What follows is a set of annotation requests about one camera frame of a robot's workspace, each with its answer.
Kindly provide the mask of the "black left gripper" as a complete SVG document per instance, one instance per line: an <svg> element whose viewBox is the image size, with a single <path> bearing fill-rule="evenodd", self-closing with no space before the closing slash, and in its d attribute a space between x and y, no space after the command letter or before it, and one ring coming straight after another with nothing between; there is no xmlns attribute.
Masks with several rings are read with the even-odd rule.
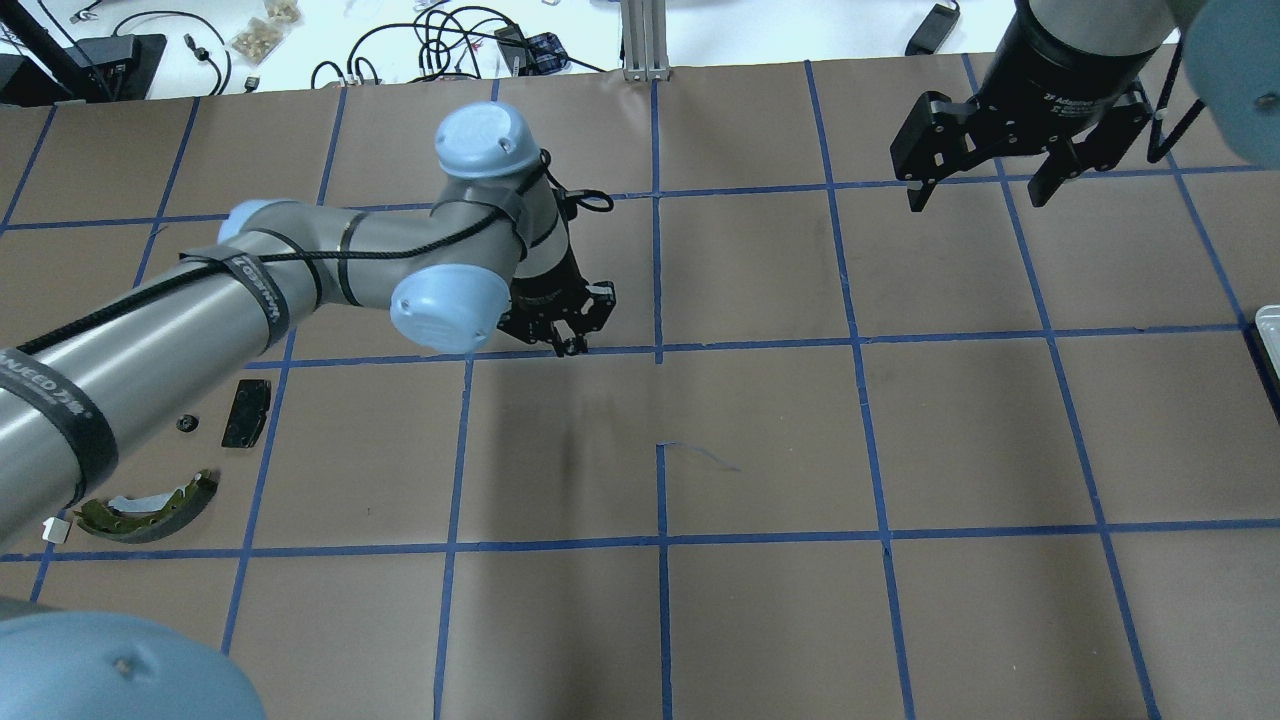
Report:
<svg viewBox="0 0 1280 720"><path fill-rule="evenodd" d="M497 329L526 345L556 346L557 357L588 354L588 337L605 327L617 305L613 282L577 275L515 278L509 291Z"/></svg>

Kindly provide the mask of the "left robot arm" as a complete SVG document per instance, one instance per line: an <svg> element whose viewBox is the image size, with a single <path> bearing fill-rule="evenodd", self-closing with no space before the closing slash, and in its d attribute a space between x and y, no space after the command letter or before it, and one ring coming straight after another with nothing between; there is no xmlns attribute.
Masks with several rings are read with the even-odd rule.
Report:
<svg viewBox="0 0 1280 720"><path fill-rule="evenodd" d="M584 354L616 291L582 277L568 225L612 197L561 184L506 102L452 111L435 151L447 183L424 219L250 200L168 273L4 348L3 543L82 503L164 421L326 304L385 310L439 354L475 354L498 331Z"/></svg>

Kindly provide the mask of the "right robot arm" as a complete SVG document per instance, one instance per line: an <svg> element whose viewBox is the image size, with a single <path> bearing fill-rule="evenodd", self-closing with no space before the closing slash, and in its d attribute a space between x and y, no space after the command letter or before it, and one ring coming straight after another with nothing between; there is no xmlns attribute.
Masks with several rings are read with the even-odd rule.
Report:
<svg viewBox="0 0 1280 720"><path fill-rule="evenodd" d="M1041 208L1114 169L1143 129L1164 159L1203 113L1239 158L1277 168L1275 1L1019 1L973 96L922 94L890 156L913 211L951 176L1042 158Z"/></svg>

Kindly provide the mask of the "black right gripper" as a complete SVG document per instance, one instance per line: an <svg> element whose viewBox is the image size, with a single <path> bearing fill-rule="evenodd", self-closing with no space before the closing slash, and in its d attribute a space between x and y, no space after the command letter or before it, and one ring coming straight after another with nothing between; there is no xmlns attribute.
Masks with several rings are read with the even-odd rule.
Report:
<svg viewBox="0 0 1280 720"><path fill-rule="evenodd" d="M920 213L931 187L997 158L1044 161L1028 182L1033 208L1043 208L1069 181L1112 170L1152 117L1133 81L1112 97L1076 100L1029 81L986 85L965 102L925 91L890 145L908 205Z"/></svg>

